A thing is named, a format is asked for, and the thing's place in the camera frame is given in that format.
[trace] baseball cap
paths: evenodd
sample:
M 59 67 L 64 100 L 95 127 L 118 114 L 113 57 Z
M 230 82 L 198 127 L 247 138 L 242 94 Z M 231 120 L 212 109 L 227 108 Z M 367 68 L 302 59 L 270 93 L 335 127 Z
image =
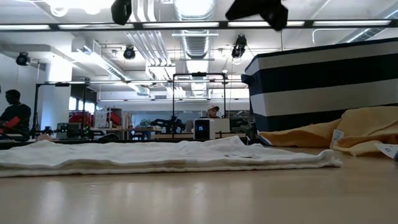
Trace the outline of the baseball cap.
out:
M 211 110 L 213 108 L 216 108 L 217 111 L 220 110 L 220 108 L 218 106 L 215 106 L 215 105 L 211 105 L 211 106 L 207 107 L 207 110 L 209 111 L 209 110 Z

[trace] tabletop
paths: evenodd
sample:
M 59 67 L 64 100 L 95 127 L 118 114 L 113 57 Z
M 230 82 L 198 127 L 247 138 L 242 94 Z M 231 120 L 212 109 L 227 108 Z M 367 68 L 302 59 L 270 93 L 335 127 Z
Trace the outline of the tabletop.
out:
M 337 152 L 342 168 L 0 179 L 0 223 L 396 223 L 398 169 L 378 156 Z

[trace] red object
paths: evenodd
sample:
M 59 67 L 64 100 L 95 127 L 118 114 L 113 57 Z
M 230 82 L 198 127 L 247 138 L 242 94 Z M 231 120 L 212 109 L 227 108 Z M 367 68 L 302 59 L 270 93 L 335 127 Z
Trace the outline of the red object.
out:
M 106 120 L 109 121 L 109 113 L 107 113 Z M 114 128 L 122 125 L 122 118 L 114 112 L 111 112 L 111 121 Z
M 10 121 L 8 121 L 6 124 L 4 124 L 3 126 L 8 127 L 8 128 L 13 128 L 15 126 L 17 126 L 17 124 L 20 122 L 21 120 L 15 116 L 14 118 L 12 118 Z
M 85 112 L 85 125 L 89 127 L 93 127 L 93 115 L 90 112 Z M 69 112 L 69 123 L 81 123 L 83 121 L 83 112 L 82 111 L 73 111 Z

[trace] display screen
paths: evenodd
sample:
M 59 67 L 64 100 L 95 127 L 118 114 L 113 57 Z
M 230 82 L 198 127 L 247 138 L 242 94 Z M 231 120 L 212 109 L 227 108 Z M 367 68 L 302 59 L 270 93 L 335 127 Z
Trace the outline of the display screen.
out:
M 209 121 L 196 120 L 195 121 L 195 139 L 209 139 Z

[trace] white pillar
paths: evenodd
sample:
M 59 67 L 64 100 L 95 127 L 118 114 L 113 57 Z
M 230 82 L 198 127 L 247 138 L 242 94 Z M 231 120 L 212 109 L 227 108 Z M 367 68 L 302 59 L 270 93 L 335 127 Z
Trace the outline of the white pillar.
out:
M 72 64 L 64 61 L 56 61 L 47 64 L 45 69 L 45 81 L 67 82 L 72 80 Z M 56 87 L 43 85 L 40 87 L 41 101 L 41 129 L 51 126 L 57 128 L 57 123 L 67 123 L 69 120 L 70 86 Z

